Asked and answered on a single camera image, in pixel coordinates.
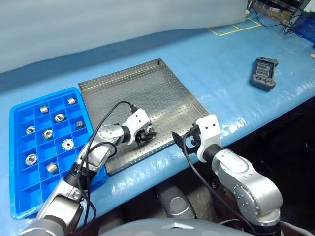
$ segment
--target blue plastic tray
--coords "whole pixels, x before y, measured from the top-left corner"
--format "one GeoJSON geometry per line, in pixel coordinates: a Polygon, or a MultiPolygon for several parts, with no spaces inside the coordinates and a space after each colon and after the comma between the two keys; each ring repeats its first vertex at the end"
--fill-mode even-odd
{"type": "MultiPolygon", "coordinates": [[[[93,133],[92,124],[77,88],[68,88],[14,106],[10,111],[10,205],[14,219],[32,217],[39,211],[60,178],[64,177],[77,155],[93,133]],[[73,97],[76,103],[69,105],[67,99],[73,97]],[[42,114],[40,107],[47,105],[49,113],[42,114]],[[55,122],[56,114],[63,113],[66,119],[55,122]],[[84,120],[86,127],[76,130],[78,120],[84,120]],[[26,129],[35,126],[35,132],[26,134],[26,129]],[[43,131],[52,128],[53,137],[44,139],[43,131]],[[65,139],[74,141],[74,149],[64,150],[65,139]],[[25,158],[37,154],[37,162],[32,166],[25,164],[25,158]],[[58,164],[58,172],[51,174],[46,170],[50,162],[58,164]]],[[[91,183],[94,189],[108,179],[105,168],[91,183]]]]}

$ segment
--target floor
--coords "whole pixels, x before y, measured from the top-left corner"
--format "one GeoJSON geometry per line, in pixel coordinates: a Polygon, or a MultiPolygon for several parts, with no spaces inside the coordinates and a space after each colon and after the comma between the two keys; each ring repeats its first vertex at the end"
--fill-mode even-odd
{"type": "MultiPolygon", "coordinates": [[[[229,148],[246,157],[261,174],[270,178],[283,195],[282,220],[315,232],[315,98],[301,104],[275,121],[231,144],[229,148]]],[[[208,179],[210,167],[196,168],[208,179]]],[[[198,219],[218,222],[209,191],[191,169],[168,180],[188,197],[198,219]]],[[[97,235],[125,222],[166,217],[154,190],[150,189],[95,221],[82,235],[97,235]]]]}

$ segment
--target perforated metal tray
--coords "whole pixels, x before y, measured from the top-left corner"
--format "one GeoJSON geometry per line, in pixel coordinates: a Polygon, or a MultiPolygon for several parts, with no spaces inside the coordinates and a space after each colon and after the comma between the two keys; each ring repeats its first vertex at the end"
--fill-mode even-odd
{"type": "MultiPolygon", "coordinates": [[[[183,135],[195,119],[209,114],[162,59],[79,83],[79,87],[94,128],[117,102],[126,100],[147,112],[158,133],[144,146],[121,145],[106,162],[110,174],[171,145],[171,131],[183,135]]],[[[128,116],[130,108],[122,104],[105,124],[122,124],[128,116]]]]}

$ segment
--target blue plastic sheet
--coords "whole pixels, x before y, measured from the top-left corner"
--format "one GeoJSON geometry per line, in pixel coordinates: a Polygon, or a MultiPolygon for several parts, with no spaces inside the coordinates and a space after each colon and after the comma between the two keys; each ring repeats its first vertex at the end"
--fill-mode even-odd
{"type": "MultiPolygon", "coordinates": [[[[274,23],[263,17],[261,21],[274,23]]],[[[255,27],[221,37],[208,29],[169,31],[38,62],[0,74],[0,107],[5,114],[15,104],[161,57],[203,106],[217,115],[222,143],[228,145],[315,95],[312,43],[281,31],[281,26],[255,27]],[[270,92],[249,83],[258,56],[279,62],[274,75],[277,85],[270,92]]],[[[8,116],[0,121],[0,148],[6,160],[8,116]]],[[[92,193],[98,216],[187,166],[173,145],[117,173],[92,193]]],[[[10,219],[5,163],[0,175],[0,219],[6,222],[2,234],[15,235],[29,220],[10,219]]]]}

